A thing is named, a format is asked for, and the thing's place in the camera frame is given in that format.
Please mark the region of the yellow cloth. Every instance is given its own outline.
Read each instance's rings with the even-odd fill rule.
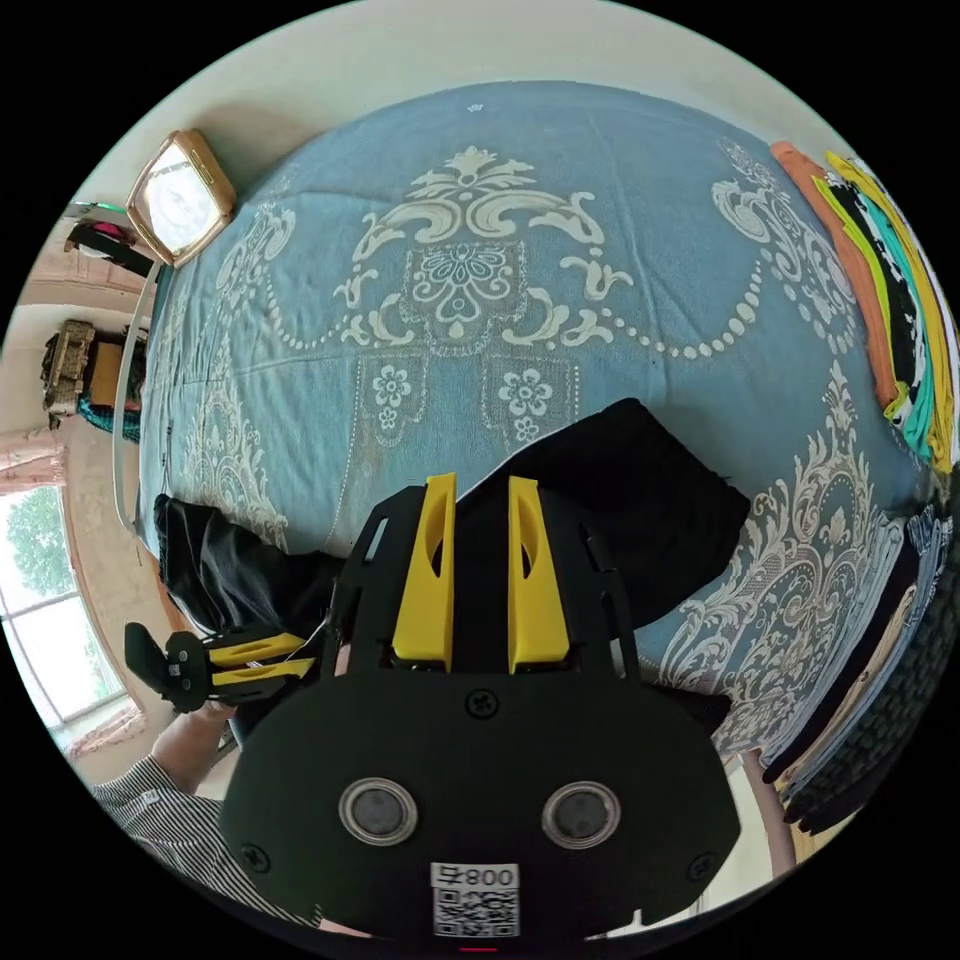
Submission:
[[[843,221],[843,232],[857,245],[857,249],[863,254],[863,259],[867,261],[870,268],[870,276],[873,277],[873,285],[877,288],[877,299],[880,301],[880,312],[883,314],[883,325],[887,331],[887,349],[890,351],[890,369],[896,374],[896,368],[893,366],[893,348],[890,346],[890,294],[887,290],[887,281],[883,276],[883,270],[880,268],[880,261],[877,259],[876,251],[870,245],[870,242],[863,235],[863,231],[857,226],[843,208],[843,204],[833,195],[830,187],[824,180],[818,177],[811,177],[813,185],[820,191],[821,196],[830,204],[830,209]],[[902,380],[897,380],[897,398],[887,405],[883,415],[892,420],[897,411],[903,405],[906,399],[908,385]]]
[[[903,252],[906,254],[913,279],[920,297],[920,307],[923,310],[927,342],[930,345],[930,361],[933,368],[933,417],[930,423],[930,432],[927,443],[930,444],[933,465],[941,473],[950,473],[953,468],[950,450],[953,441],[953,411],[954,404],[960,398],[953,396],[953,383],[950,376],[950,355],[947,348],[947,336],[944,323],[947,322],[940,311],[940,304],[934,292],[930,277],[927,274],[920,253],[910,235],[910,230],[893,209],[887,195],[877,186],[872,177],[868,177],[852,163],[828,151],[827,160],[830,165],[851,183],[855,183],[886,215],[893,226]]]

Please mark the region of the clock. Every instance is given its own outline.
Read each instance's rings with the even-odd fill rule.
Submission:
[[[233,217],[237,194],[198,130],[167,137],[137,177],[127,216],[171,267],[195,257]]]

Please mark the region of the label sticker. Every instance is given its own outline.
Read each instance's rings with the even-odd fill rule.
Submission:
[[[432,863],[433,932],[438,937],[520,935],[520,868],[515,863]]]

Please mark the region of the mattress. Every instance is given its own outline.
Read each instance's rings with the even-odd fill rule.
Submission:
[[[724,753],[816,685],[879,511],[921,466],[878,409],[835,250],[768,145],[665,100],[460,88],[289,157],[153,321],[139,530],[159,493],[345,555],[368,511],[627,396],[752,498],[727,572],[637,633],[728,693]]]

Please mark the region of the teal cloth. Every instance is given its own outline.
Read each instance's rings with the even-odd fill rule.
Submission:
[[[897,236],[896,230],[893,229],[893,225],[887,219],[887,215],[862,191],[858,191],[858,197],[860,203],[873,221],[873,225],[883,239],[884,245],[890,251],[890,255],[900,268],[900,272],[903,274],[904,279],[907,281],[907,286],[910,288],[910,296],[913,297],[913,302],[917,305],[917,334],[923,338],[923,350],[927,358],[927,368],[923,379],[920,381],[920,389],[917,392],[916,400],[913,402],[913,409],[910,411],[910,416],[901,427],[901,430],[910,448],[916,451],[924,460],[929,461],[932,453],[930,452],[930,444],[927,443],[927,435],[930,433],[930,425],[933,422],[933,370],[931,369],[930,339],[927,336],[927,321],[923,314],[923,306],[920,303],[920,295],[917,292],[917,282],[913,276],[913,271],[910,269],[907,255],[904,253],[903,247],[900,244],[900,238]]]
[[[80,398],[77,412],[98,430],[113,433],[113,407],[95,406],[90,402],[90,395],[85,394]],[[131,443],[140,443],[140,412],[138,410],[124,410],[123,437]]]

